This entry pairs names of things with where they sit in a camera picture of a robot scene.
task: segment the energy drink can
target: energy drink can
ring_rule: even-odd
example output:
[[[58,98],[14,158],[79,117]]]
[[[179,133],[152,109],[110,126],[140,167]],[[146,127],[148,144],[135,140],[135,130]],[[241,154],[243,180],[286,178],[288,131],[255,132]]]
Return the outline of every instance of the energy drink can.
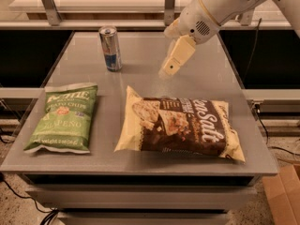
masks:
[[[102,50],[106,68],[109,71],[118,71],[122,68],[119,41],[114,26],[103,26],[99,29]]]

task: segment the aluminum can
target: aluminum can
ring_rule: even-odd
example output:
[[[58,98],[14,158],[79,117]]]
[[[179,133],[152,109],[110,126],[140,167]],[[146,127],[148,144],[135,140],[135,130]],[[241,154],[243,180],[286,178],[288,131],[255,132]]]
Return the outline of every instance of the aluminum can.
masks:
[[[109,71],[120,70],[122,62],[116,28],[114,26],[103,26],[99,29],[99,36],[106,68]]]

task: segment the green snack bag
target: green snack bag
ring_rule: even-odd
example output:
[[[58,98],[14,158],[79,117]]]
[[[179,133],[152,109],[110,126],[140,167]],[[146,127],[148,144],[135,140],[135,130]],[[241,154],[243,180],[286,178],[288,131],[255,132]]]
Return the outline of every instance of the green snack bag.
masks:
[[[41,148],[89,153],[89,132],[97,90],[98,86],[92,82],[46,87],[46,114],[24,147],[25,153],[34,153]]]

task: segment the cardboard box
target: cardboard box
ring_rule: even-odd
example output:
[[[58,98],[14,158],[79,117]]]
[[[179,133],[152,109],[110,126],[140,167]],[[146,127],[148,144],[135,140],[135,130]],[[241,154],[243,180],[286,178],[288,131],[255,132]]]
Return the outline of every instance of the cardboard box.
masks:
[[[282,167],[262,183],[275,224],[300,224],[300,165]]]

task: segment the snack bag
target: snack bag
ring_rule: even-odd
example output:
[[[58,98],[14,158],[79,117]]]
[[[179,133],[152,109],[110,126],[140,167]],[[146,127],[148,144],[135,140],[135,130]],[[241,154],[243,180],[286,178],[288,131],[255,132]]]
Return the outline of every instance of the snack bag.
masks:
[[[77,83],[46,87],[45,115],[39,120],[24,152],[41,148],[55,152],[89,153],[88,141],[98,86]]]
[[[140,97],[127,88],[125,121],[115,151],[196,153],[245,162],[224,101]]]

